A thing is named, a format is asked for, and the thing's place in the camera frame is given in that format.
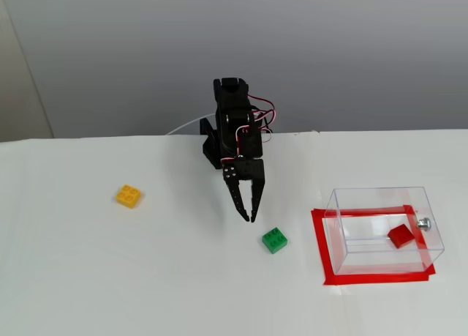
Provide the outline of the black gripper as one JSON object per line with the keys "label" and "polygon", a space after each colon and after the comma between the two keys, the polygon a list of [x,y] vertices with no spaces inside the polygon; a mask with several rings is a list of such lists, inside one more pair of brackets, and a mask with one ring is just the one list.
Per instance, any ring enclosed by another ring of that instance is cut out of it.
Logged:
{"label": "black gripper", "polygon": [[239,188],[240,181],[252,182],[251,222],[256,220],[265,184],[263,142],[257,128],[238,128],[221,142],[221,166],[237,212],[249,222]]}

